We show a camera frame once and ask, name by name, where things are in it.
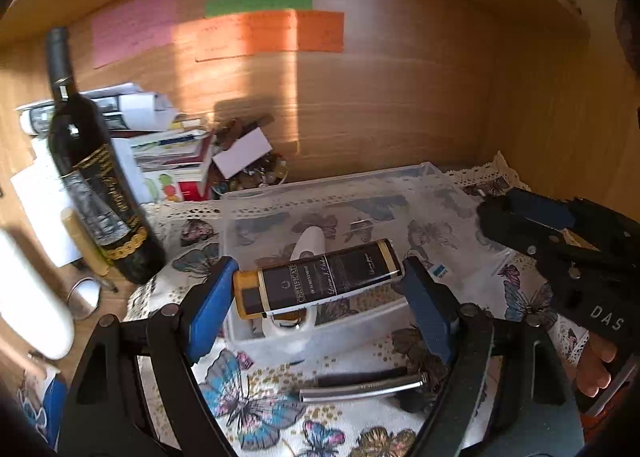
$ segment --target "small bottle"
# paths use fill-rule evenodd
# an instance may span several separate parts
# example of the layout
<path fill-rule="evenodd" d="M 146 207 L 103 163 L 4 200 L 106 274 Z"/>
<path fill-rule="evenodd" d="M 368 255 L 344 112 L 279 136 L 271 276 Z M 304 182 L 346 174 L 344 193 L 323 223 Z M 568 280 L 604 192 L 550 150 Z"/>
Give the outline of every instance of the small bottle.
<path fill-rule="evenodd" d="M 234 273 L 238 315 L 282 314 L 402 278 L 391 241 L 383 239 L 289 263 Z"/>
<path fill-rule="evenodd" d="M 47 69 L 56 107 L 48 144 L 60 179 L 101 254 L 142 285 L 162 269 L 164 251 L 132 197 L 104 117 L 76 89 L 66 28 L 47 35 Z"/>

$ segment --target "orange paper note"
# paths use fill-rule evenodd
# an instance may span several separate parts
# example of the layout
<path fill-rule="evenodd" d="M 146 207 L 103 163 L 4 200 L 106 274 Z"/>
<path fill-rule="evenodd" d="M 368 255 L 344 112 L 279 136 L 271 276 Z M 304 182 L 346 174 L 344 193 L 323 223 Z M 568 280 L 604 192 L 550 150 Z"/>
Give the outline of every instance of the orange paper note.
<path fill-rule="evenodd" d="M 342 52 L 344 13 L 280 10 L 225 14 L 202 22 L 196 61 L 260 52 Z"/>

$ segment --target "wine bottle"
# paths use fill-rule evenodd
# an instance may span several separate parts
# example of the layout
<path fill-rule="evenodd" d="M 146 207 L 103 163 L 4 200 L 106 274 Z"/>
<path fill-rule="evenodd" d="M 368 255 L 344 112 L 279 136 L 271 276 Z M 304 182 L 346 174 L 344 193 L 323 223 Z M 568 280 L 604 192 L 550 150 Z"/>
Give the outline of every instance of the wine bottle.
<path fill-rule="evenodd" d="M 136 284 L 164 265 L 164 251 L 136 204 L 95 103 L 76 89 L 66 28 L 47 35 L 55 112 L 49 151 L 87 231 L 104 257 Z"/>

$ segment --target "black label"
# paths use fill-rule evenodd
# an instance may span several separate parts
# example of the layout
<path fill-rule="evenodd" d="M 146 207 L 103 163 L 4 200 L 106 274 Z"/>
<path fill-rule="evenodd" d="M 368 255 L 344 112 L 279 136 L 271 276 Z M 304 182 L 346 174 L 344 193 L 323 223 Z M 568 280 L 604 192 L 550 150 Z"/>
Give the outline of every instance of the black label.
<path fill-rule="evenodd" d="M 103 254 L 117 260 L 133 253 L 148 231 L 122 190 L 110 148 L 102 145 L 74 168 L 75 171 L 62 177 L 62 182 L 95 242 L 103 248 Z M 127 236 L 131 238 L 123 246 L 104 249 Z"/>
<path fill-rule="evenodd" d="M 388 241 L 377 241 L 265 268 L 262 276 L 270 309 L 301 309 L 396 277 L 400 268 L 390 252 Z"/>

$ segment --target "human hand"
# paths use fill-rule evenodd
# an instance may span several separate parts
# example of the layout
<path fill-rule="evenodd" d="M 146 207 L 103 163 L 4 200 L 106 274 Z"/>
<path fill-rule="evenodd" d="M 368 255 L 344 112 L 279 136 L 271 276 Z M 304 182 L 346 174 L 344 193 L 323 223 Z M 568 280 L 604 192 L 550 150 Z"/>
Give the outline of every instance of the human hand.
<path fill-rule="evenodd" d="M 595 397 L 600 389 L 606 389 L 611 382 L 611 375 L 604 368 L 603 361 L 610 363 L 616 357 L 616 346 L 600 338 L 597 334 L 589 333 L 589 342 L 582 351 L 575 381 L 578 389 L 589 397 Z"/>

